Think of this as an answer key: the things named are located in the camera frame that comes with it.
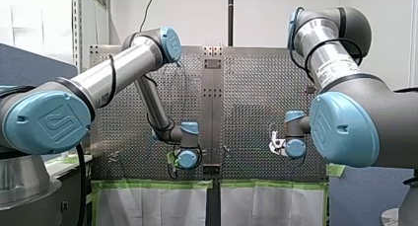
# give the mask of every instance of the metal pole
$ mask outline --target metal pole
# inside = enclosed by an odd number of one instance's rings
[[[234,0],[228,0],[228,46],[234,46]]]

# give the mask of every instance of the cable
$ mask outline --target cable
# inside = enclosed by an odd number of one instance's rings
[[[84,159],[83,147],[81,144],[76,146],[77,155],[80,164],[80,208],[77,226],[83,226],[84,214],[86,212],[86,193],[87,193],[87,176],[86,176],[86,162]]]
[[[298,19],[298,15],[299,15],[299,13],[301,12],[301,11],[304,11],[305,9],[303,8],[303,7],[299,7],[297,10],[296,10],[296,12],[295,12],[295,17],[293,18],[293,21],[294,21],[294,24],[293,24],[293,26],[292,26],[292,28],[290,29],[290,32],[289,32],[289,34],[290,34],[290,36],[291,36],[291,38],[290,38],[290,42],[289,42],[289,53],[290,53],[290,58],[291,58],[291,60],[292,60],[292,62],[298,67],[298,68],[300,68],[300,69],[302,69],[302,70],[304,70],[305,72],[306,72],[306,74],[307,74],[307,77],[314,83],[314,78],[313,78],[313,76],[312,76],[312,72],[311,72],[311,70],[308,68],[309,67],[309,61],[311,60],[311,56],[314,54],[314,52],[318,49],[318,48],[320,48],[321,46],[323,46],[323,45],[325,45],[325,44],[327,44],[327,43],[330,43],[330,42],[333,42],[333,41],[340,41],[340,42],[342,42],[342,41],[346,41],[346,42],[348,42],[348,43],[350,43],[350,44],[352,44],[353,46],[355,46],[356,47],[356,49],[359,51],[359,55],[360,55],[360,57],[359,57],[359,60],[358,60],[358,62],[357,62],[357,65],[360,65],[361,63],[362,63],[362,61],[363,61],[363,51],[362,51],[362,48],[359,46],[359,44],[357,44],[356,42],[354,42],[353,40],[351,40],[351,39],[348,39],[348,38],[334,38],[334,39],[329,39],[329,40],[325,40],[325,41],[322,41],[322,42],[320,42],[320,43],[318,43],[316,46],[314,46],[312,49],[311,49],[311,51],[309,52],[309,54],[306,56],[306,58],[305,58],[305,66],[302,66],[301,64],[299,64],[299,62],[297,62],[296,61],[296,59],[295,59],[295,56],[294,56],[294,54],[293,54],[293,50],[295,49],[295,43],[294,43],[294,41],[295,41],[295,36],[296,36],[296,20]]]
[[[104,108],[110,104],[110,102],[113,100],[114,95],[116,93],[116,68],[114,68],[114,60],[113,56],[109,55],[108,58],[110,59],[110,68],[111,68],[111,90],[110,95],[108,96],[107,102],[101,106],[101,108]]]
[[[393,91],[394,93],[409,93],[409,92],[418,92],[418,87],[404,88],[400,90]]]
[[[151,77],[149,77],[149,76],[147,76],[147,75],[144,75],[144,77],[145,77],[145,79],[147,79],[147,80],[149,80],[149,81],[153,82],[153,84],[154,84],[156,87],[158,87],[157,82],[156,82],[153,78],[151,78]]]
[[[414,177],[414,178],[405,180],[405,181],[403,181],[403,184],[404,185],[411,185],[411,184],[414,184],[416,182],[418,182],[418,177]]]
[[[339,41],[339,42],[346,41],[346,42],[352,44],[354,47],[356,47],[356,49],[359,51],[359,54],[360,54],[359,60],[357,61],[357,65],[360,66],[362,64],[362,61],[363,61],[363,55],[362,55],[363,54],[363,51],[362,51],[362,48],[359,46],[359,44],[357,44],[356,42],[354,42],[353,40],[348,39],[348,38],[333,38],[333,39],[328,39],[328,40],[321,41],[320,43],[318,43],[317,45],[315,45],[311,49],[311,51],[308,53],[308,55],[305,58],[305,68],[308,69],[308,66],[309,66],[309,63],[310,63],[310,60],[311,60],[311,56],[313,56],[314,52],[318,48],[320,48],[323,45],[326,45],[326,44],[328,44],[330,42],[334,42],[334,41]]]
[[[17,86],[9,88],[0,92],[0,99],[8,97],[16,93],[24,93],[34,89],[34,86]],[[86,193],[87,193],[87,174],[86,174],[86,161],[84,159],[83,147],[79,143],[76,146],[77,155],[80,164],[80,208],[79,216],[77,220],[77,226],[83,226],[84,215],[86,212]]]
[[[34,89],[34,86],[16,86],[12,88],[7,88],[5,90],[0,91],[0,99],[4,99],[10,95],[16,94],[16,93],[24,93],[27,91],[30,91]]]
[[[153,2],[153,0],[150,0],[148,2],[147,8],[145,9],[145,15],[144,15],[144,20],[142,21],[141,27],[139,28],[139,32],[142,32],[142,28],[145,25],[145,22],[147,21],[147,16],[148,16],[148,9],[150,9],[151,3]]]
[[[293,50],[295,49],[295,36],[296,36],[296,20],[298,19],[298,15],[300,12],[304,11],[305,9],[303,7],[298,7],[298,9],[296,9],[295,11],[295,17],[293,18],[294,24],[293,27],[290,29],[289,35],[290,35],[290,44],[289,44],[289,54],[290,54],[290,59],[292,60],[292,62],[300,69],[304,70],[305,73],[307,73],[307,77],[314,83],[314,78],[311,75],[311,71],[308,69],[307,66],[302,66],[301,64],[299,64],[299,62],[296,61],[295,56],[293,54]]]

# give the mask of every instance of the metal frame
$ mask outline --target metal frame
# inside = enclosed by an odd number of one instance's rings
[[[74,64],[76,65],[79,73],[81,73],[83,72],[82,2],[81,0],[72,1]]]

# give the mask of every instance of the black cable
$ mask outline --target black cable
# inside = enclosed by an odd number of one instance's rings
[[[145,22],[147,21],[147,16],[148,16],[148,9],[150,9],[151,3],[153,2],[153,0],[150,0],[148,2],[147,8],[145,9],[145,15],[144,15],[144,20],[142,21],[141,27],[139,28],[139,32],[142,32],[142,28],[145,25]]]
[[[418,182],[418,177],[414,177],[414,178],[405,180],[405,181],[403,181],[403,184],[404,185],[411,185],[411,184],[416,183],[416,182]]]
[[[34,86],[16,86],[12,88],[7,88],[7,89],[0,91],[0,99],[6,98],[16,93],[24,93],[34,88],[35,88]]]
[[[400,90],[393,91],[394,93],[409,93],[409,92],[418,92],[418,87],[404,88]]]
[[[299,13],[301,12],[301,11],[303,11],[303,10],[305,10],[303,7],[299,7],[297,10],[296,10],[296,12],[295,12],[295,18],[293,19],[293,21],[294,21],[294,25],[293,25],[293,27],[290,29],[290,36],[291,36],[291,38],[290,38],[290,44],[289,44],[289,53],[290,53],[290,58],[291,58],[291,60],[292,60],[292,62],[298,67],[298,68],[300,68],[300,69],[302,69],[302,70],[304,70],[305,72],[306,72],[306,74],[307,74],[307,77],[314,83],[314,78],[313,78],[313,76],[312,76],[312,72],[311,72],[311,70],[308,68],[308,66],[309,66],[309,61],[310,61],[310,59],[311,59],[311,56],[314,54],[314,52],[318,49],[318,48],[320,48],[321,46],[323,46],[323,45],[325,45],[325,44],[327,44],[327,43],[329,43],[329,42],[332,42],[332,41],[340,41],[340,42],[342,42],[342,41],[346,41],[346,42],[348,42],[348,43],[351,43],[353,46],[355,46],[356,47],[356,49],[359,51],[359,54],[360,54],[360,57],[359,57],[359,60],[358,60],[358,62],[357,62],[357,65],[360,65],[361,63],[362,63],[362,61],[363,61],[363,51],[362,51],[362,49],[361,49],[361,47],[356,43],[356,42],[354,42],[353,40],[350,40],[350,39],[348,39],[348,38],[334,38],[334,39],[329,39],[329,40],[325,40],[325,41],[322,41],[322,42],[320,42],[320,43],[318,43],[313,49],[311,49],[311,51],[310,51],[310,53],[306,56],[306,58],[305,58],[305,66],[302,66],[301,64],[299,64],[299,62],[297,62],[296,61],[296,59],[295,59],[295,56],[294,56],[294,54],[293,54],[293,50],[295,49],[295,44],[294,44],[294,41],[295,41],[295,36],[296,36],[296,21],[297,21],[297,19],[298,19],[298,15],[299,15]]]
[[[17,86],[13,88],[9,88],[0,92],[0,99],[5,98],[7,96],[16,94],[16,93],[24,93],[34,89],[34,86]],[[77,155],[80,164],[80,208],[79,208],[79,217],[77,221],[77,226],[83,226],[84,223],[84,215],[86,212],[86,193],[87,193],[87,176],[86,176],[86,161],[84,159],[83,147],[79,143],[76,146]]]
[[[147,79],[147,80],[149,80],[149,81],[153,82],[153,83],[154,83],[154,85],[155,85],[156,87],[158,87],[157,82],[156,82],[153,78],[151,78],[151,77],[149,77],[149,76],[147,76],[147,75],[144,75],[144,77],[145,77],[145,79]]]
[[[360,54],[360,56],[359,56],[359,60],[357,61],[357,65],[359,65],[359,66],[360,66],[360,65],[362,64],[362,61],[363,61],[363,55],[361,55],[361,54],[363,54],[363,51],[362,51],[362,48],[359,46],[359,44],[357,44],[356,42],[354,42],[353,40],[348,39],[348,38],[333,38],[333,39],[328,39],[328,40],[321,41],[320,43],[318,43],[317,45],[315,45],[315,46],[311,49],[311,51],[308,53],[308,55],[307,55],[307,56],[306,56],[306,58],[305,58],[305,68],[307,68],[307,69],[308,69],[308,65],[309,65],[309,62],[310,62],[310,60],[311,60],[311,56],[313,56],[314,52],[315,52],[318,48],[320,48],[320,47],[322,47],[323,45],[326,45],[326,44],[328,44],[328,43],[330,43],[330,42],[334,42],[334,41],[339,41],[339,42],[345,41],[345,42],[348,42],[348,43],[352,44],[354,47],[356,47],[356,49],[359,51],[359,54]]]
[[[301,64],[299,64],[299,62],[296,61],[295,56],[293,54],[293,50],[295,49],[295,44],[294,44],[294,40],[295,40],[295,36],[296,36],[296,20],[298,19],[298,15],[301,11],[304,11],[305,9],[303,7],[298,7],[298,9],[296,9],[295,12],[295,18],[293,19],[294,21],[294,25],[293,27],[290,29],[290,49],[289,49],[289,54],[290,54],[290,59],[292,60],[292,62],[300,69],[304,70],[305,73],[307,73],[307,77],[314,83],[314,78],[311,75],[311,71],[308,69],[308,67],[304,67]]]
[[[111,68],[111,90],[110,95],[108,96],[107,102],[101,106],[101,108],[104,108],[110,104],[110,102],[113,100],[114,95],[116,93],[116,68],[114,68],[114,60],[113,56],[109,55],[108,58],[110,59],[110,68]]]
[[[168,170],[169,176],[170,176],[170,178],[172,180],[178,179],[178,173],[177,173],[177,171],[174,171],[174,176],[173,176],[173,173],[172,173],[172,165],[171,164],[167,164],[167,170]]]
[[[86,176],[86,161],[84,159],[83,147],[81,144],[76,146],[77,155],[80,164],[80,208],[77,220],[77,226],[83,226],[84,214],[86,212],[86,193],[87,193],[87,176]]]
[[[171,121],[167,126],[165,126],[165,127],[163,127],[163,128],[158,128],[157,126],[154,126],[152,123],[151,123],[151,121],[150,121],[150,117],[148,116],[148,113],[147,113],[147,121],[148,121],[148,124],[154,129],[154,130],[159,130],[159,131],[162,131],[162,132],[165,132],[165,131],[169,131],[169,130],[173,130],[174,129],[174,126],[175,126],[175,121],[168,115],[168,118],[169,118],[169,120]]]

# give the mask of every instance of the industrial robot arm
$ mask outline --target industrial robot arm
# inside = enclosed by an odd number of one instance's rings
[[[318,95],[310,116],[287,113],[287,140],[310,133],[332,163],[417,169],[418,94],[394,93],[360,70],[372,37],[366,17],[352,8],[299,9],[290,24],[288,48],[305,59]]]
[[[198,145],[196,122],[174,126],[155,84],[144,78],[178,62],[181,46],[172,28],[137,33],[123,51],[70,79],[57,78],[34,89],[0,93],[0,155],[53,154],[75,147],[90,129],[96,110],[135,82],[159,139],[184,147]]]

